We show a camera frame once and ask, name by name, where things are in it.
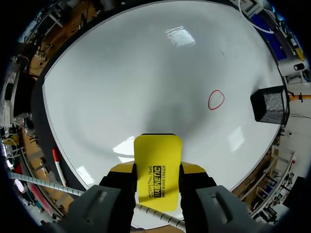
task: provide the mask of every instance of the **red circle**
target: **red circle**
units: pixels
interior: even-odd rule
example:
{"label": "red circle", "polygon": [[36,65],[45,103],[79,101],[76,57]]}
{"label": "red circle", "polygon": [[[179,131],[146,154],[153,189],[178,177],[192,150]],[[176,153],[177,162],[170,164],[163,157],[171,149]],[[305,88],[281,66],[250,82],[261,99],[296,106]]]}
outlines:
{"label": "red circle", "polygon": [[[223,99],[223,101],[222,101],[217,107],[211,108],[211,107],[210,107],[210,99],[211,99],[212,95],[213,95],[215,92],[220,92],[220,94],[224,97],[224,99]],[[216,110],[217,108],[219,108],[219,107],[224,103],[224,101],[225,101],[225,95],[224,95],[220,90],[214,90],[214,91],[210,94],[210,96],[209,96],[209,98],[208,98],[208,108],[209,108],[210,110]]]}

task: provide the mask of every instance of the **white surface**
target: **white surface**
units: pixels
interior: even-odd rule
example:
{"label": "white surface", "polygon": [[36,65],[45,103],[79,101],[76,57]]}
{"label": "white surface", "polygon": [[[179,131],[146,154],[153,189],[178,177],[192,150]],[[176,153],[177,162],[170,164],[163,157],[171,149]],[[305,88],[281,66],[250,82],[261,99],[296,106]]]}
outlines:
{"label": "white surface", "polygon": [[[282,85],[264,41],[235,9],[161,2],[102,22],[46,76],[45,107],[65,160],[85,187],[131,161],[134,138],[174,133],[182,160],[236,186],[266,153],[278,125],[258,123],[250,95]],[[216,110],[209,109],[225,100]],[[180,209],[170,213],[182,217]],[[133,224],[161,223],[135,211]]]}

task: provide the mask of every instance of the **wire mesh container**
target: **wire mesh container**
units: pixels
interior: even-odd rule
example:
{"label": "wire mesh container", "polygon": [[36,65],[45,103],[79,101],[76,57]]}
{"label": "wire mesh container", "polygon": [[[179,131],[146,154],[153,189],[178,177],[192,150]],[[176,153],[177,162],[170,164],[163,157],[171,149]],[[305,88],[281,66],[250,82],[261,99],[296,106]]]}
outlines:
{"label": "wire mesh container", "polygon": [[251,102],[256,121],[286,125],[289,101],[285,86],[259,89],[251,95]]}

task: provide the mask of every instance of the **yellow eraser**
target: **yellow eraser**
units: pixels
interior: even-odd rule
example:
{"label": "yellow eraser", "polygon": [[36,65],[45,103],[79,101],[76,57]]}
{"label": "yellow eraser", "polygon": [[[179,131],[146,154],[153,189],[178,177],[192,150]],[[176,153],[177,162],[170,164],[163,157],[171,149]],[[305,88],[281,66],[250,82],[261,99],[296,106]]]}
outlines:
{"label": "yellow eraser", "polygon": [[178,204],[182,140],[173,134],[143,134],[134,141],[139,203],[166,212]]}

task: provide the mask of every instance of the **white cable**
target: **white cable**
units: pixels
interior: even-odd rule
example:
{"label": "white cable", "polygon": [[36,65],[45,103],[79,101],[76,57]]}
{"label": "white cable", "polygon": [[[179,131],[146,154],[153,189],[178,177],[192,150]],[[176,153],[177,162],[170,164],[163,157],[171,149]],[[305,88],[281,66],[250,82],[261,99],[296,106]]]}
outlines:
{"label": "white cable", "polygon": [[15,154],[14,155],[12,155],[12,156],[8,156],[7,158],[9,159],[9,158],[15,158],[15,157],[17,157],[17,154],[18,154],[18,148],[17,148],[17,145],[16,145],[16,143],[15,143],[15,141],[13,141],[11,138],[4,138],[3,139],[3,142],[6,142],[7,140],[10,140],[11,142],[13,142],[14,143],[14,146],[15,146]]}
{"label": "white cable", "polygon": [[[77,189],[73,189],[73,188],[69,188],[69,187],[65,187],[56,183],[50,183],[50,182],[46,182],[40,179],[36,179],[34,177],[30,177],[30,176],[25,176],[25,175],[21,175],[21,174],[17,174],[17,173],[13,173],[13,172],[8,172],[8,176],[11,179],[18,179],[20,181],[26,181],[26,182],[30,182],[30,183],[34,183],[40,186],[44,186],[47,188],[52,188],[52,189],[56,189],[62,192],[66,192],[66,193],[70,193],[76,196],[80,196],[82,195],[84,192],[77,190]],[[167,215],[165,213],[162,213],[158,210],[154,210],[152,208],[140,205],[136,203],[135,209],[142,211],[146,214],[152,215],[155,218],[160,219],[161,221],[168,223],[170,225],[172,225],[173,227],[176,227],[182,231],[186,231],[186,227],[185,227],[185,222],[182,220],[179,220],[175,217],[172,217],[170,215]]]}
{"label": "white cable", "polygon": [[274,32],[270,29],[270,31],[264,30],[260,27],[258,27],[257,25],[253,24],[252,22],[250,22],[244,15],[241,9],[241,0],[238,1],[238,7],[239,7],[239,12],[241,13],[242,17],[253,27],[257,28],[258,30],[264,32],[264,33],[268,33],[268,34],[274,34]]}
{"label": "white cable", "polygon": [[186,231],[185,222],[183,220],[179,220],[175,217],[162,213],[158,210],[154,210],[152,208],[149,208],[147,206],[143,206],[137,203],[136,203],[135,209],[140,210],[141,212],[144,212],[146,214],[152,215],[153,217],[158,218],[161,221],[166,222],[172,225],[173,227],[176,227],[184,232]]}
{"label": "white cable", "polygon": [[30,182],[30,183],[34,183],[40,186],[44,186],[47,188],[52,188],[52,189],[56,189],[65,193],[70,193],[76,196],[80,196],[82,195],[84,192],[77,190],[77,189],[73,189],[73,188],[69,188],[69,187],[65,187],[56,183],[50,183],[47,181],[43,181],[43,180],[39,180],[36,179],[34,177],[30,177],[30,176],[25,176],[25,175],[21,175],[21,174],[17,174],[17,173],[13,173],[13,172],[9,172],[8,173],[9,178],[11,179],[18,179],[20,181],[26,181],[26,182]]}

